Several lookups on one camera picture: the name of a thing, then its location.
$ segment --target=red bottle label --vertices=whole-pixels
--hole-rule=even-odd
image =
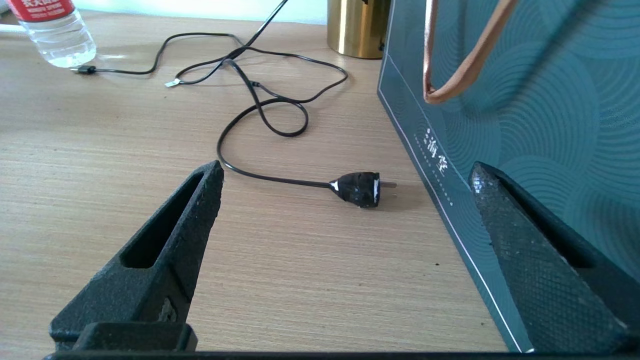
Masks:
[[[8,0],[13,14],[21,21],[41,22],[65,17],[74,11],[71,0]]]

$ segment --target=white border line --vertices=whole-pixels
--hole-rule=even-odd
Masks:
[[[511,329],[509,328],[509,325],[507,324],[507,321],[504,319],[504,316],[502,315],[502,311],[500,311],[500,308],[498,307],[498,303],[496,303],[495,298],[493,297],[493,294],[491,293],[491,290],[489,289],[489,286],[487,286],[486,281],[484,281],[484,277],[482,276],[482,274],[480,274],[480,270],[478,270],[478,267],[476,266],[476,263],[471,258],[471,255],[469,254],[469,251],[467,250],[467,247],[465,246],[465,244],[460,239],[460,236],[458,235],[458,232],[456,231],[456,228],[453,227],[453,224],[451,223],[451,220],[449,220],[449,216],[447,215],[447,212],[446,212],[444,206],[442,206],[442,202],[440,201],[440,198],[438,197],[438,194],[436,193],[435,188],[431,184],[431,181],[429,181],[429,178],[427,177],[427,174],[424,172],[424,169],[422,168],[422,165],[420,165],[420,160],[418,160],[418,157],[415,155],[415,152],[413,151],[413,147],[411,146],[411,142],[406,137],[406,134],[404,133],[404,130],[400,126],[400,123],[396,119],[396,116],[394,115],[393,111],[391,110],[391,107],[389,106],[389,103],[387,102],[387,98],[385,97],[385,95],[381,91],[381,88],[382,88],[382,76],[384,75],[385,67],[387,66],[389,37],[390,37],[390,34],[391,34],[391,27],[393,25],[393,20],[394,20],[394,10],[396,9],[396,1],[397,0],[394,0],[394,2],[393,2],[393,7],[391,9],[391,14],[390,14],[391,18],[389,20],[389,27],[387,29],[387,42],[385,44],[385,59],[382,62],[382,69],[380,71],[380,80],[378,81],[378,93],[380,94],[382,99],[385,101],[385,104],[387,105],[387,109],[390,110],[389,111],[389,115],[391,115],[391,117],[394,119],[394,122],[396,123],[397,128],[400,130],[400,133],[402,133],[402,136],[404,137],[404,140],[406,141],[407,146],[409,146],[409,149],[411,150],[411,154],[413,155],[413,158],[415,159],[415,163],[420,168],[420,172],[422,172],[422,175],[424,176],[424,179],[429,184],[429,187],[431,187],[431,191],[433,192],[433,195],[436,197],[436,200],[438,201],[438,205],[440,206],[440,209],[442,210],[442,213],[444,214],[444,217],[447,219],[447,222],[449,223],[449,227],[451,227],[451,229],[453,230],[453,233],[456,235],[456,239],[458,240],[458,243],[460,244],[462,249],[465,251],[465,254],[469,258],[469,261],[471,261],[471,265],[474,266],[474,269],[476,270],[476,273],[478,274],[478,276],[480,277],[480,280],[482,281],[482,284],[486,288],[487,293],[489,294],[489,297],[491,298],[491,301],[493,302],[493,305],[495,306],[495,309],[498,311],[498,315],[500,315],[500,319],[502,319],[502,322],[504,323],[504,326],[507,328],[507,331],[509,332],[509,335],[511,336],[511,339],[513,340],[513,343],[516,345],[516,348],[518,349],[518,351],[522,352],[522,349],[520,348],[520,345],[516,341],[516,338],[513,336],[513,333],[511,332]]]

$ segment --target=white wall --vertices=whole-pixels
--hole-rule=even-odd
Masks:
[[[264,20],[280,0],[74,0],[79,9],[210,19]],[[289,0],[274,21],[326,24],[326,0]]]

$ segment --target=black plug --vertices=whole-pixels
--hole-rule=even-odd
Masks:
[[[352,172],[329,183],[331,190],[344,201],[361,208],[375,208],[380,202],[380,188],[395,188],[395,183],[383,183],[378,172]]]
[[[72,67],[70,70],[75,71],[78,74],[93,74],[95,72],[95,66],[82,65],[78,67]]]

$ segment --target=textured clamp surface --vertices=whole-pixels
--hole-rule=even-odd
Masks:
[[[196,169],[180,185],[53,319],[49,334],[56,350],[95,347],[86,338],[84,345],[76,344],[92,323],[111,323],[89,327],[87,331],[94,334],[107,334],[107,328],[133,334],[132,329],[155,326],[151,331],[168,335],[166,341],[176,347],[195,348],[195,336],[190,338],[193,331],[185,323],[209,231],[220,208],[223,178],[220,164],[214,161]]]
[[[500,170],[470,185],[536,352],[638,351],[640,284]]]

